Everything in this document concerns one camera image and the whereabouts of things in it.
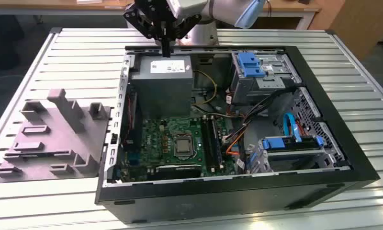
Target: slotted aluminum table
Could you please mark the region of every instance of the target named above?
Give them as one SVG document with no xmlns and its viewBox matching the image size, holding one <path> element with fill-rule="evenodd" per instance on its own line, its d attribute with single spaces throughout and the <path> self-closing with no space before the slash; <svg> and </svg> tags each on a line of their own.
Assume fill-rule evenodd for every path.
<svg viewBox="0 0 383 230">
<path fill-rule="evenodd" d="M 383 229 L 381 87 L 324 31 L 224 29 L 218 34 L 220 45 L 299 48 L 381 179 L 311 209 L 143 225 L 122 224 L 94 205 L 96 178 L 0 184 L 0 229 Z M 23 102 L 44 99 L 50 88 L 64 88 L 66 97 L 80 106 L 91 101 L 114 106 L 124 46 L 152 44 L 130 29 L 62 29 L 48 34 L 0 119 L 0 162 L 23 120 Z"/>
</svg>

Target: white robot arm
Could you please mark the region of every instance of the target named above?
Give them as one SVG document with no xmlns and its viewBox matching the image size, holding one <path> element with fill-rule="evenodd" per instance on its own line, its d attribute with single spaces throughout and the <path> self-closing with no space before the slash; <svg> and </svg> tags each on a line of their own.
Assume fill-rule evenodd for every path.
<svg viewBox="0 0 383 230">
<path fill-rule="evenodd" d="M 134 0 L 123 18 L 170 57 L 170 45 L 196 26 L 219 20 L 235 27 L 251 27 L 264 0 Z"/>
</svg>

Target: floor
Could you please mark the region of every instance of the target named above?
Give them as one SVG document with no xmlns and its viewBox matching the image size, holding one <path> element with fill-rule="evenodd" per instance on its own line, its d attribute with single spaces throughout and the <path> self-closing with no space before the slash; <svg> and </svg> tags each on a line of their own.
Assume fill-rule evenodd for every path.
<svg viewBox="0 0 383 230">
<path fill-rule="evenodd" d="M 15 49 L 21 56 L 19 65 L 6 71 L 0 71 L 0 116 L 10 101 L 34 56 L 44 41 L 51 27 L 68 28 L 124 28 L 120 16 L 43 16 L 42 24 L 35 24 L 31 16 L 17 16 L 25 32 L 25 38 L 17 42 Z M 376 46 L 363 65 L 379 84 L 383 86 L 383 48 Z"/>
</svg>

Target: green circuit board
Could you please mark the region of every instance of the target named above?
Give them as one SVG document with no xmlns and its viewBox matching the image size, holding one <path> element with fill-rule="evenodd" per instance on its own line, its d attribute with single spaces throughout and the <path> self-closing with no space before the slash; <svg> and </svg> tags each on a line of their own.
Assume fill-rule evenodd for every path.
<svg viewBox="0 0 383 230">
<path fill-rule="evenodd" d="M 131 181 L 144 181 L 146 173 L 154 166 L 198 164 L 202 166 L 200 176 L 233 174 L 232 159 L 223 159 L 223 169 L 210 172 L 206 169 L 204 148 L 199 118 L 144 119 L 142 125 L 142 148 L 138 164 L 128 168 Z M 224 119 L 215 119 L 219 136 L 225 134 Z M 176 140 L 191 140 L 191 152 L 187 156 L 175 155 Z"/>
</svg>

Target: label sticker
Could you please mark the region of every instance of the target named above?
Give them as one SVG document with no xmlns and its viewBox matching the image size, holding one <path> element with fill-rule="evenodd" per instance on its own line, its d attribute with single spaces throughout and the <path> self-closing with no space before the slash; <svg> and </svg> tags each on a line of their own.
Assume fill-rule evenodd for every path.
<svg viewBox="0 0 383 230">
<path fill-rule="evenodd" d="M 224 102 L 225 102 L 227 104 L 231 104 L 231 101 L 232 101 L 232 97 L 231 97 L 229 95 L 227 95 L 227 96 L 224 97 Z"/>
<path fill-rule="evenodd" d="M 271 67 L 269 65 L 263 65 L 263 66 L 261 66 L 261 69 L 263 69 L 263 70 L 272 70 L 272 67 Z"/>
<path fill-rule="evenodd" d="M 183 60 L 162 60 L 150 62 L 150 73 L 184 73 Z"/>
<path fill-rule="evenodd" d="M 241 160 L 239 158 L 236 160 L 236 165 L 243 169 L 244 163 L 241 162 Z"/>
</svg>

